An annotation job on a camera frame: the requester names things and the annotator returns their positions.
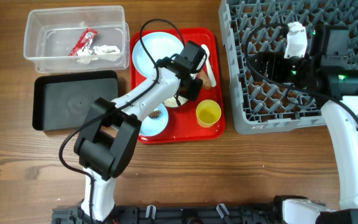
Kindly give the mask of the pale green bowl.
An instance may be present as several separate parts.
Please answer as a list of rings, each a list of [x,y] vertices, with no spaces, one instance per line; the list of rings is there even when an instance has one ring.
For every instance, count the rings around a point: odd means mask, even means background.
[[[182,96],[171,97],[163,102],[164,106],[169,108],[177,108],[184,105],[188,100]]]

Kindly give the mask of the white plastic spoon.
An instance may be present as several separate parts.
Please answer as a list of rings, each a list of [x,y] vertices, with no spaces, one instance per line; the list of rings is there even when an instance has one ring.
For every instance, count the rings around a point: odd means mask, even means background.
[[[206,69],[207,69],[207,75],[208,75],[208,78],[211,82],[211,86],[212,87],[215,87],[216,86],[216,79],[215,79],[215,76],[214,76],[214,73],[213,73],[213,69],[211,67],[211,64],[209,62],[209,56],[210,56],[210,51],[209,51],[209,48],[205,45],[205,44],[202,44],[201,47],[204,49],[205,53],[206,53],[206,61],[205,61],[205,64],[206,64]]]

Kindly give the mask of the light blue plate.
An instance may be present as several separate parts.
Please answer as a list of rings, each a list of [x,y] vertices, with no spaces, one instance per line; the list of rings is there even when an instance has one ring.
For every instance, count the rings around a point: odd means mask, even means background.
[[[143,36],[142,40],[155,62],[179,54],[184,48],[177,37],[167,32],[152,32]],[[132,51],[132,62],[135,69],[145,78],[155,73],[154,65],[139,40]]]

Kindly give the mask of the white tissue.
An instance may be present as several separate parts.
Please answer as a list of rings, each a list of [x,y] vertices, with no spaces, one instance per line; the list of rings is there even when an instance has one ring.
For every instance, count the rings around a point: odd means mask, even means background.
[[[105,55],[106,60],[114,61],[118,58],[120,53],[121,50],[115,45],[94,46],[93,50],[89,47],[84,47],[77,51],[77,55],[81,56],[81,58],[76,59],[76,62],[80,64],[89,64],[92,61],[99,60],[101,55]]]

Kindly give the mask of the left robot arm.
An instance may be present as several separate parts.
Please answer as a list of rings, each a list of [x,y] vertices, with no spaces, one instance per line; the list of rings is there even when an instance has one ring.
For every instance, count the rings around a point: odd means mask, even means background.
[[[114,209],[114,186],[132,159],[143,120],[165,100],[179,95],[195,100],[202,80],[193,78],[206,52],[189,41],[179,54],[154,63],[154,72],[126,95],[91,106],[75,143],[86,195],[80,211],[86,223],[102,223]]]

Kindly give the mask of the yellow plastic cup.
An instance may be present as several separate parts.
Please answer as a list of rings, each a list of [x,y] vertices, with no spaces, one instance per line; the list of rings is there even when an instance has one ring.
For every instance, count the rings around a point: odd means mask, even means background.
[[[222,115],[220,105],[213,100],[203,100],[196,107],[198,124],[203,128],[210,128],[217,123]]]

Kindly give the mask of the light blue bowl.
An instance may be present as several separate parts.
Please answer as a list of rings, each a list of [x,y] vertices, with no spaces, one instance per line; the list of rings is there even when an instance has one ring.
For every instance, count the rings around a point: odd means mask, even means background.
[[[141,136],[156,136],[167,127],[169,114],[166,107],[163,104],[160,104],[156,107],[156,109],[154,109],[154,111],[159,111],[159,116],[157,118],[150,118],[148,116],[143,120],[140,128]]]

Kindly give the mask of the brown food scrap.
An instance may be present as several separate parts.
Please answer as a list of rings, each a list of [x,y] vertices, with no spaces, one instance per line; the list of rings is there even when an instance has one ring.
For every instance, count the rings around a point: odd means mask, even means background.
[[[162,111],[161,111],[161,110],[155,110],[155,111],[153,111],[153,112],[151,112],[151,113],[149,114],[149,118],[151,118],[151,119],[157,119],[157,118],[160,117],[161,114],[162,114]]]

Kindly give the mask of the red snack wrapper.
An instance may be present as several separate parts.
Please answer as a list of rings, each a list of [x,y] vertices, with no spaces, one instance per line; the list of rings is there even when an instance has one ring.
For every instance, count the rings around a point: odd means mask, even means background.
[[[76,45],[72,48],[69,56],[77,56],[79,51],[88,48],[97,34],[98,31],[91,28],[86,28],[86,30],[81,34]]]

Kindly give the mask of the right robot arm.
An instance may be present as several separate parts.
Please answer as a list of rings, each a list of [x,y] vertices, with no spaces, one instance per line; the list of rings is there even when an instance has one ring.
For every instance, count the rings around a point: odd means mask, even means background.
[[[312,96],[328,127],[340,181],[340,209],[333,211],[307,198],[277,196],[275,223],[358,223],[358,70],[347,67],[349,29],[321,25],[312,36],[299,22],[280,24],[285,52],[246,57],[251,74]]]

